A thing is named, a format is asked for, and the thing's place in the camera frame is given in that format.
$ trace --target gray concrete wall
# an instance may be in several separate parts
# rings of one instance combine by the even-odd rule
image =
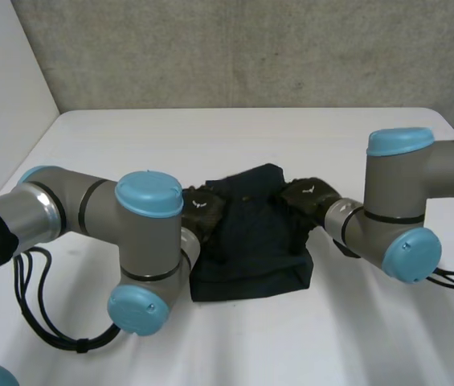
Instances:
[[[13,0],[62,112],[423,106],[454,126],[454,0]]]

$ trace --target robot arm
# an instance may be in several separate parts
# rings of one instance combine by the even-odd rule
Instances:
[[[55,166],[27,172],[0,196],[0,266],[65,232],[116,244],[121,280],[108,313],[122,330],[157,332],[198,259],[200,243],[181,227],[182,187],[157,172],[118,183]]]
[[[350,251],[406,283],[422,281],[441,257],[437,236],[423,227],[427,199],[454,197],[454,141],[425,128],[370,135],[364,203],[329,202],[321,224]]]

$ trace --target folded garment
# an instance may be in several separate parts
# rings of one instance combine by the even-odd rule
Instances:
[[[309,227],[274,199],[285,186],[282,169],[271,164],[206,182],[226,204],[190,275],[195,302],[266,298],[309,287]]]

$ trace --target white tabletop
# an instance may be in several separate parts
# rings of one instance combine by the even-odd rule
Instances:
[[[3,191],[39,164],[108,179],[160,170],[189,186],[273,162],[287,180],[317,176],[362,200],[368,135],[400,126],[430,126],[437,139],[454,139],[450,125],[428,109],[66,113]],[[454,199],[431,201],[427,226],[443,243],[444,266],[454,269]],[[454,385],[454,291],[392,280],[342,256],[320,230],[308,246],[315,263],[310,289],[195,304],[185,288],[159,333],[121,334],[86,355],[57,351],[31,331],[8,265],[0,269],[0,364],[26,386]],[[119,279],[117,248],[75,234],[47,247],[55,261],[46,303],[55,325],[75,338],[100,334]]]

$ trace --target white wall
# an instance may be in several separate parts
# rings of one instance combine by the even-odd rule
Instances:
[[[0,0],[0,188],[59,112],[9,0]]]

